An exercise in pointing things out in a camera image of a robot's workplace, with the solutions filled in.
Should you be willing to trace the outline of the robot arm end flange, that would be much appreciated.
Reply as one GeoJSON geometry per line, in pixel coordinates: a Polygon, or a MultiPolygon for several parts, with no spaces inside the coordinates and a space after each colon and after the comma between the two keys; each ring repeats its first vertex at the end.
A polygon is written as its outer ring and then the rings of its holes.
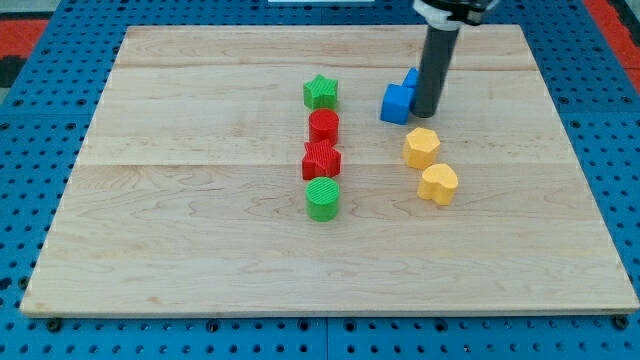
{"type": "Polygon", "coordinates": [[[501,0],[414,0],[412,8],[426,23],[441,31],[462,25],[479,26],[501,0]]]}

